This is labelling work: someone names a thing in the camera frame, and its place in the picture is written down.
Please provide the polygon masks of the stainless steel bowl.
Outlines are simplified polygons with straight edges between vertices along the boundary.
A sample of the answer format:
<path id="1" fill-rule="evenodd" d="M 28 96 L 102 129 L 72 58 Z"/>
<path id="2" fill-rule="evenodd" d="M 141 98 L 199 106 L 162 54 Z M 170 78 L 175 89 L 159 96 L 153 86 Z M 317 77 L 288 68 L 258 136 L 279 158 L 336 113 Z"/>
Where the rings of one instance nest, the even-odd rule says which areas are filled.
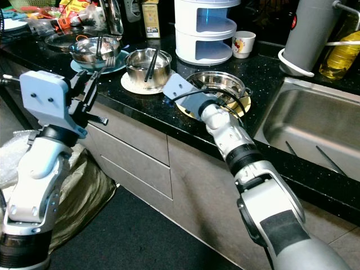
<path id="1" fill-rule="evenodd" d="M 216 70 L 206 70 L 188 75 L 186 80 L 195 88 L 220 89 L 232 93 L 241 100 L 250 97 L 252 91 L 244 85 L 241 79 L 232 74 Z"/>
<path id="2" fill-rule="evenodd" d="M 94 60 L 95 64 L 103 64 L 105 68 L 115 65 L 116 59 L 118 59 L 119 51 L 122 49 L 121 41 L 116 38 L 103 39 L 103 45 L 101 47 L 101 60 L 97 61 L 95 57 L 96 38 L 87 38 L 77 41 L 69 47 L 70 55 L 77 61 L 90 61 Z"/>

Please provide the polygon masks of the pale yellow plate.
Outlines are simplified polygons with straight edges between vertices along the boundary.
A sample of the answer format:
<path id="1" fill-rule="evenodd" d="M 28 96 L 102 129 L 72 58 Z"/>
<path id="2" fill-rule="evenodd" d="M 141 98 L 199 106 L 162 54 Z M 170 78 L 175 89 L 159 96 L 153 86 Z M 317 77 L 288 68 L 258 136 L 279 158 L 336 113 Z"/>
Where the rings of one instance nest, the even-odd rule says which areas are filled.
<path id="1" fill-rule="evenodd" d="M 217 93 L 217 96 L 219 97 L 219 106 L 221 106 L 223 110 L 234 111 L 234 116 L 236 116 L 236 118 L 241 118 L 245 115 L 246 111 L 250 110 L 252 95 L 252 90 L 250 90 L 250 88 L 245 88 L 245 90 L 242 91 L 242 97 L 239 98 L 239 100 L 241 100 L 241 106 L 232 98 L 226 97 L 224 93 Z M 182 105 L 178 105 L 177 103 L 175 103 L 175 107 L 178 108 L 183 114 L 187 115 L 189 118 L 197 119 L 198 121 L 200 121 L 199 116 L 196 116 L 195 113 L 186 109 Z"/>

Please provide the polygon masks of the teal plate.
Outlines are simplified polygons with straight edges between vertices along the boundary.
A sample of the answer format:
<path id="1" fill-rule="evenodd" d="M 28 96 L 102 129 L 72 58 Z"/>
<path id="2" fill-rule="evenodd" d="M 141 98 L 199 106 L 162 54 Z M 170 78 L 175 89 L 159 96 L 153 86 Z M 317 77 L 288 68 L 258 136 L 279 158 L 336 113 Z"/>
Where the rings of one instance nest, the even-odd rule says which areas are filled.
<path id="1" fill-rule="evenodd" d="M 91 74 L 96 70 L 100 70 L 101 74 L 111 74 L 126 67 L 125 59 L 128 55 L 129 55 L 128 51 L 119 51 L 119 56 L 116 57 L 115 65 L 111 65 L 110 67 L 104 67 L 103 64 L 95 64 L 95 60 L 90 60 L 90 61 L 72 60 L 70 62 L 70 68 L 73 69 L 75 72 L 87 70 Z"/>

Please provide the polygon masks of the white plate patterned rim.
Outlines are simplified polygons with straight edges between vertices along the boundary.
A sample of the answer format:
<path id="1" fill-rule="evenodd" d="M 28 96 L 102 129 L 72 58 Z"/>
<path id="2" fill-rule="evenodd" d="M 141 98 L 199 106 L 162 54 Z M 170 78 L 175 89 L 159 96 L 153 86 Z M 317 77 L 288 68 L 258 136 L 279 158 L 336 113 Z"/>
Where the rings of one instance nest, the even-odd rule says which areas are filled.
<path id="1" fill-rule="evenodd" d="M 138 95 L 154 95 L 155 93 L 161 93 L 163 87 L 145 88 L 146 82 L 144 82 L 145 74 L 141 74 L 138 79 L 135 75 L 129 75 L 126 71 L 121 76 L 121 86 L 128 92 L 137 93 Z"/>

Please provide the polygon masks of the stainless steel pot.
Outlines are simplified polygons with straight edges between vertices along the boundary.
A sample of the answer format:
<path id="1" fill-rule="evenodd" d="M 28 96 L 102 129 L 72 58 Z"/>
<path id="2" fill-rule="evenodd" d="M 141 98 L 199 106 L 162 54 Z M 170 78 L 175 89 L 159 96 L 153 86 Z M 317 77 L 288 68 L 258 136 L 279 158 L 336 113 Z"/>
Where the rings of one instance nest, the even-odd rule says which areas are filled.
<path id="1" fill-rule="evenodd" d="M 151 47 L 131 52 L 125 62 L 128 74 L 135 75 L 135 79 L 138 79 L 141 74 L 146 75 L 145 88 L 163 87 L 172 75 L 170 68 L 172 56 Z"/>

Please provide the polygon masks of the grey drawer front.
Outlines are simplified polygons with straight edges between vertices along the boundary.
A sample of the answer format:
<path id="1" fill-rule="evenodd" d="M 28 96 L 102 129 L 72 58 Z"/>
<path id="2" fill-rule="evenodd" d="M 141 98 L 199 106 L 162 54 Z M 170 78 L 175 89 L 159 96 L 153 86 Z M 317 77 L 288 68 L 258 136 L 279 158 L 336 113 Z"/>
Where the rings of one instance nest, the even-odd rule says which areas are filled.
<path id="1" fill-rule="evenodd" d="M 169 165 L 169 148 L 166 134 L 149 128 L 145 124 L 136 123 L 134 120 L 129 123 L 127 121 L 117 121 L 116 123 L 111 121 L 107 126 L 102 124 L 92 125 L 123 141 L 128 146 L 133 146 L 137 151 L 149 155 L 149 157 L 162 164 Z"/>
<path id="2" fill-rule="evenodd" d="M 87 142 L 90 152 L 98 155 L 98 162 L 105 164 L 110 177 L 123 187 L 172 201 L 170 167 L 93 124 L 88 126 Z"/>

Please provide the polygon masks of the red snack packet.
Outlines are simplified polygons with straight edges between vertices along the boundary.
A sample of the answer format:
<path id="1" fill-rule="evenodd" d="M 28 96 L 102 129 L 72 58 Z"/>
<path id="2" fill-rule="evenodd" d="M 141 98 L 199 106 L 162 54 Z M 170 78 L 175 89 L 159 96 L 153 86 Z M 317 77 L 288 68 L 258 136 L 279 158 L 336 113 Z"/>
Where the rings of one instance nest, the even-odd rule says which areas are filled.
<path id="1" fill-rule="evenodd" d="M 61 29 L 70 28 L 70 25 L 76 21 L 82 23 L 82 15 L 90 5 L 92 0 L 60 0 L 58 7 L 61 16 L 57 19 L 57 23 Z"/>

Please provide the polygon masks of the clear plastic bag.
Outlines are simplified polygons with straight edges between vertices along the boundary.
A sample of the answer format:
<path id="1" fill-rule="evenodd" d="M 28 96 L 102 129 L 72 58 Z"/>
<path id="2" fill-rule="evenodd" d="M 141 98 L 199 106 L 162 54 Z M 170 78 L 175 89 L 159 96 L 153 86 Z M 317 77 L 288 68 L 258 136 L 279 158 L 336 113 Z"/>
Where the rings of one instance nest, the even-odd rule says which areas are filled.
<path id="1" fill-rule="evenodd" d="M 0 148 L 0 188 L 13 187 L 18 180 L 17 167 L 20 159 L 32 143 L 31 136 L 39 133 L 37 129 L 26 129 L 13 132 L 13 137 Z"/>

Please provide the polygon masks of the white dish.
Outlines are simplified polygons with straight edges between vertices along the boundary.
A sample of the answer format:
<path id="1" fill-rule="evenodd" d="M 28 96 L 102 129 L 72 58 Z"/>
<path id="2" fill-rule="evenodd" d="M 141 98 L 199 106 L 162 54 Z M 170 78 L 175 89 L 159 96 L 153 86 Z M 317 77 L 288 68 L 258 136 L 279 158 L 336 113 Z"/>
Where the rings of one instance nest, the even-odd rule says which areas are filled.
<path id="1" fill-rule="evenodd" d="M 25 20 L 14 20 L 11 18 L 5 18 L 2 21 L 2 31 L 3 33 L 8 33 L 10 31 L 15 31 L 18 29 L 23 29 L 28 26 L 28 23 Z"/>

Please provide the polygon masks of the yellow tin box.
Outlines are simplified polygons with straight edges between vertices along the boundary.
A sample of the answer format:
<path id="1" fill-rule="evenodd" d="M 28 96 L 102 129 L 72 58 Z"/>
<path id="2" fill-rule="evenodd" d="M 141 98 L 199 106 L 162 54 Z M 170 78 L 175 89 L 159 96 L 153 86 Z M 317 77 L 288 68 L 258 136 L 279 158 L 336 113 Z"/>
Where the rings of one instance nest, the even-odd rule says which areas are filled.
<path id="1" fill-rule="evenodd" d="M 141 10 L 146 38 L 160 39 L 159 0 L 142 0 Z"/>

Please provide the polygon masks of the green plastic basket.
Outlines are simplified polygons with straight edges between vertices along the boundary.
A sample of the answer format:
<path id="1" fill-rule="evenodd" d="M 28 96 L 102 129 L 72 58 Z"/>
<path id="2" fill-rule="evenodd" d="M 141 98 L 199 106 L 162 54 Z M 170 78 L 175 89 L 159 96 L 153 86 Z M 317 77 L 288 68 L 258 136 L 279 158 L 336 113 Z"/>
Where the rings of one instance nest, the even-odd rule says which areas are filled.
<path id="1" fill-rule="evenodd" d="M 57 5 L 57 0 L 8 0 L 11 7 L 23 8 L 23 7 L 54 7 Z"/>

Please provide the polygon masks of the white tiered round container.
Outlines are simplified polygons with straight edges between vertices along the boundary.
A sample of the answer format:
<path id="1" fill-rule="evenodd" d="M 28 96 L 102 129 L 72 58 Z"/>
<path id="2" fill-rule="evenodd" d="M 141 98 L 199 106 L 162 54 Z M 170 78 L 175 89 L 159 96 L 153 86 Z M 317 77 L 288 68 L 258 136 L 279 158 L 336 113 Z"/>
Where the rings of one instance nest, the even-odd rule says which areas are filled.
<path id="1" fill-rule="evenodd" d="M 193 65 L 223 64 L 232 57 L 226 39 L 237 25 L 227 17 L 229 8 L 241 0 L 174 0 L 175 52 Z"/>

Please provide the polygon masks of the grey cabinet door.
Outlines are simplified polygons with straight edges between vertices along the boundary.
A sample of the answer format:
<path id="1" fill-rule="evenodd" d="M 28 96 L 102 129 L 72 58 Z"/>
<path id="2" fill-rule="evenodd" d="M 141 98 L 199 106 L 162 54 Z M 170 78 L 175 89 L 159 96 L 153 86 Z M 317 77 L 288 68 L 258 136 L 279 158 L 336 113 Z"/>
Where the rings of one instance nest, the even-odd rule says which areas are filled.
<path id="1" fill-rule="evenodd" d="M 271 270 L 265 251 L 245 229 L 226 164 L 173 137 L 168 147 L 172 219 L 244 270 Z"/>

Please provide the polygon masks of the white printed mug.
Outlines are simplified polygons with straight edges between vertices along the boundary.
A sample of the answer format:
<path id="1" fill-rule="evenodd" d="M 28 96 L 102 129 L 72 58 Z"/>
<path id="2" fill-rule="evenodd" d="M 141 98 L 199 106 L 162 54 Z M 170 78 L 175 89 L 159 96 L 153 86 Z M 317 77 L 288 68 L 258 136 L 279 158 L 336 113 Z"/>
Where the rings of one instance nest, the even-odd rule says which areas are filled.
<path id="1" fill-rule="evenodd" d="M 254 48 L 257 35 L 251 31 L 236 31 L 232 37 L 232 56 L 246 59 Z"/>

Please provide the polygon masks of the stainless steel sink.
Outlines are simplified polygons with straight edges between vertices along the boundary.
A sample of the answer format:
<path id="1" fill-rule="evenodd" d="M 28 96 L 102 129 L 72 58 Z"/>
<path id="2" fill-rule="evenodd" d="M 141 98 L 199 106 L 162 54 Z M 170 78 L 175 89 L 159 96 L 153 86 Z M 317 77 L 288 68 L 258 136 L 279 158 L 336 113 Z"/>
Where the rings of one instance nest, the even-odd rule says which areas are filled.
<path id="1" fill-rule="evenodd" d="M 331 169 L 316 146 L 332 158 L 347 177 L 360 182 L 360 96 L 286 77 L 262 116 L 255 139 Z"/>

